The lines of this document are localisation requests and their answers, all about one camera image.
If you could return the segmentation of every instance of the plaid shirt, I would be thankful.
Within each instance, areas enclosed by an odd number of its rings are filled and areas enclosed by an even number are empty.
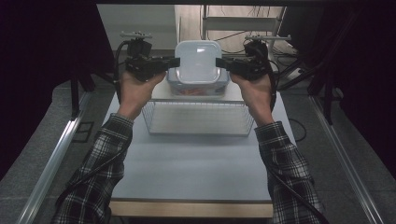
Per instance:
[[[90,153],[68,185],[76,183],[109,157],[126,149],[131,144],[132,126],[131,120],[112,114],[95,136]],[[313,188],[313,179],[307,171],[307,162],[296,146],[290,142],[282,123],[279,121],[261,126],[255,131],[265,163],[321,211],[321,204]],[[51,223],[104,223],[111,193],[123,177],[126,150],[124,151],[125,153],[117,161],[73,190],[64,199]],[[274,223],[319,223],[303,205],[277,184],[270,174],[268,174],[268,188],[274,205]]]

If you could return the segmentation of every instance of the metal wire rack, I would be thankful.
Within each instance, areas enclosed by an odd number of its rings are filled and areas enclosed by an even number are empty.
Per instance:
[[[244,102],[151,100],[143,116],[150,134],[247,136],[253,124]]]

